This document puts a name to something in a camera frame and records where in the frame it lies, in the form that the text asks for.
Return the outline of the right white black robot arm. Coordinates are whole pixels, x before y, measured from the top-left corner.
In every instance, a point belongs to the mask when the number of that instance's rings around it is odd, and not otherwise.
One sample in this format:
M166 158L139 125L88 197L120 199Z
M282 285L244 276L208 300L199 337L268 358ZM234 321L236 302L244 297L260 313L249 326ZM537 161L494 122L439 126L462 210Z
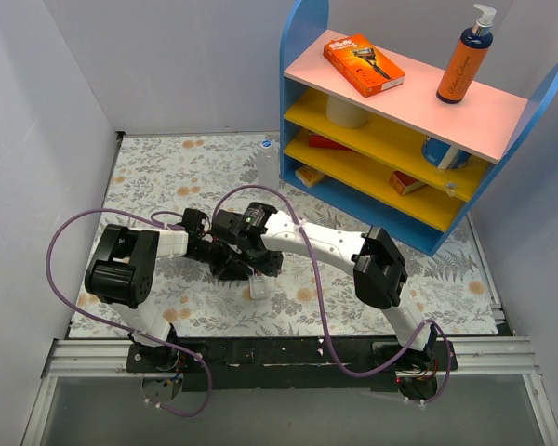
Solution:
M355 296L382 311L402 345L404 362L423 369L436 357L436 332L424 321L407 285L405 260L388 232L333 230L313 223L294 223L292 217L263 203L251 203L243 214L224 210L212 219L212 236L238 249L237 257L250 269L275 277L283 253L306 256L310 241L320 262L353 277Z

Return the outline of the white remote control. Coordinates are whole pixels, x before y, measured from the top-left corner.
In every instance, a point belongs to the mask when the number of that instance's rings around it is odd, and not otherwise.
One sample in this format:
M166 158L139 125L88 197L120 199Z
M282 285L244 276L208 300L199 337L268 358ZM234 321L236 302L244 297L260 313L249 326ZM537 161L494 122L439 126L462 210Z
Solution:
M264 275L253 273L249 277L249 295L254 301L261 301L269 298L270 288Z

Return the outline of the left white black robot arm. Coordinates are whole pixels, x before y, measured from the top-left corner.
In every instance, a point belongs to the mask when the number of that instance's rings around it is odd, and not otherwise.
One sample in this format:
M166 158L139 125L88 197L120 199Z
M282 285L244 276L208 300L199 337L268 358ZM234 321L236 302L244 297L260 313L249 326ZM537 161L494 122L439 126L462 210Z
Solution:
M111 224L100 237L85 276L85 289L111 306L130 328L130 338L145 346L147 360L161 372L172 370L179 349L172 324L149 298L158 258L186 258L205 263L224 281L248 279L252 269L226 244L205 239L206 214L186 210L181 230L140 230Z

